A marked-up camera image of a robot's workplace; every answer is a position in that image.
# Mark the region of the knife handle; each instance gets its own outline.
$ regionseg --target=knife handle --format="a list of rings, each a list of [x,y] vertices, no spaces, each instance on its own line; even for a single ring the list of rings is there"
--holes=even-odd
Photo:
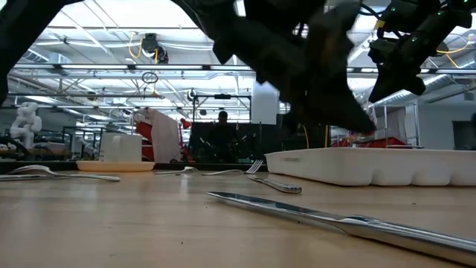
[[[262,179],[261,182],[269,187],[273,187],[278,191],[282,191],[287,194],[300,194],[303,189],[296,185],[288,185],[285,183],[277,182],[272,179]]]
[[[476,240],[468,240],[364,216],[342,220],[342,229],[358,237],[378,240],[428,255],[476,267]]]

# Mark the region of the white cup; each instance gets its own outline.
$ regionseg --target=white cup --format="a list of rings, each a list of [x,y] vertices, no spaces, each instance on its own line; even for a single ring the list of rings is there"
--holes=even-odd
[[[142,162],[142,137],[104,133],[99,153],[101,162]]]

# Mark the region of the table surface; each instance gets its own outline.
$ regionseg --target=table surface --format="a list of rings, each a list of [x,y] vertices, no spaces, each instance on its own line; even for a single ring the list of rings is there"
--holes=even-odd
[[[476,238],[476,188],[344,188],[285,176],[122,174],[0,183],[0,267],[458,267],[217,202],[226,191]]]

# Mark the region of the person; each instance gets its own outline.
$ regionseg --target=person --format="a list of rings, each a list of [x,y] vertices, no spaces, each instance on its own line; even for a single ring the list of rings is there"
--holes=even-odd
[[[230,145],[237,142],[237,131],[228,124],[228,113],[221,111],[218,114],[218,124],[210,131],[210,143],[216,148],[219,158],[225,162],[233,162],[234,157]]]

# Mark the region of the white container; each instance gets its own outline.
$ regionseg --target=white container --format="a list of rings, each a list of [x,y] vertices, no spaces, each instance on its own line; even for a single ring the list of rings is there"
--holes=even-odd
[[[322,148],[266,155],[268,170],[345,186],[476,185],[476,152]]]

